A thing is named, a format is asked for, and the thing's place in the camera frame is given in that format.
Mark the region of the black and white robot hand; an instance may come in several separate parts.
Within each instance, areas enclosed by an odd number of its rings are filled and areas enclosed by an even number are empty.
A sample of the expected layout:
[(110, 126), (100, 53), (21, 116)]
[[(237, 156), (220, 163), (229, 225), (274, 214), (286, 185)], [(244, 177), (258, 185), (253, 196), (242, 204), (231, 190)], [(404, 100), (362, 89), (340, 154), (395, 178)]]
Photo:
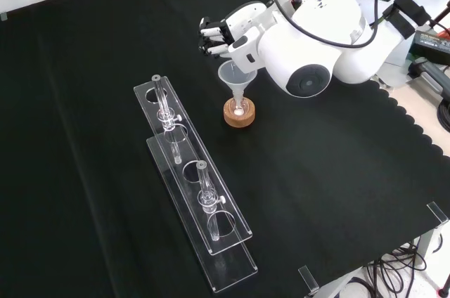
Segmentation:
[(224, 19), (204, 17), (199, 25), (199, 50), (206, 56), (229, 58), (249, 74), (264, 67), (257, 45), (264, 32), (275, 24), (271, 10), (262, 2), (244, 4)]

